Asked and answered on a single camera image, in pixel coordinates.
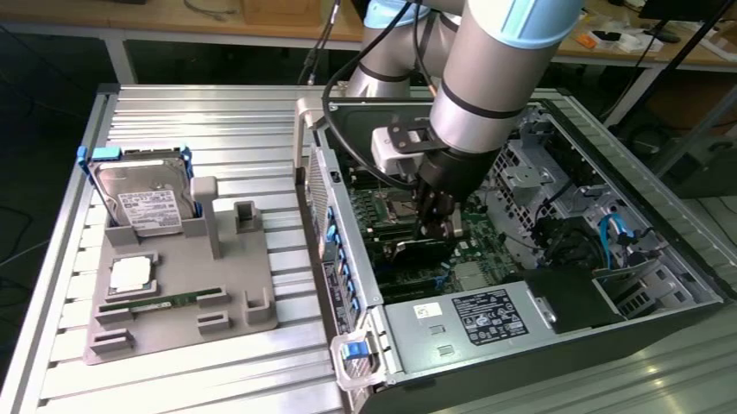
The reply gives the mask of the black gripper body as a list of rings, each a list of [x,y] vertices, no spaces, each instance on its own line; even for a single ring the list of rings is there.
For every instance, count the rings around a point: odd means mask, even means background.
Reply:
[[[482,154],[455,149],[427,152],[418,170],[419,199],[427,199],[431,193],[443,193],[463,203],[480,187],[496,157],[498,150]]]

